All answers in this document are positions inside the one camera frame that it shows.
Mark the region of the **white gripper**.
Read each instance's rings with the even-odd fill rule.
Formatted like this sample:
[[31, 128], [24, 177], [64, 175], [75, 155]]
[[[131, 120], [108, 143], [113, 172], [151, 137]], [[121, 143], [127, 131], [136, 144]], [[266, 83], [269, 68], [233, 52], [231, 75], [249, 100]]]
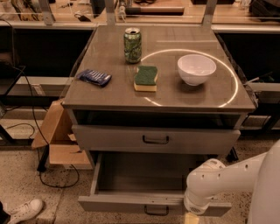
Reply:
[[209, 208], [212, 197], [185, 191], [184, 206], [190, 213], [185, 214], [184, 224], [199, 224], [200, 219], [197, 215], [202, 215]]

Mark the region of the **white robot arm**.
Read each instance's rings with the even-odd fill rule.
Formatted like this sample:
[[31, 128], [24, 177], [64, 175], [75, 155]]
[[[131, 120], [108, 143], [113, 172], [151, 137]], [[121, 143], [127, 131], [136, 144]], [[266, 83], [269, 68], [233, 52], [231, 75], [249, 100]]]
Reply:
[[202, 215], [213, 196], [227, 192], [251, 192], [247, 224], [280, 224], [280, 141], [269, 151], [225, 166], [208, 159], [186, 179], [184, 205]]

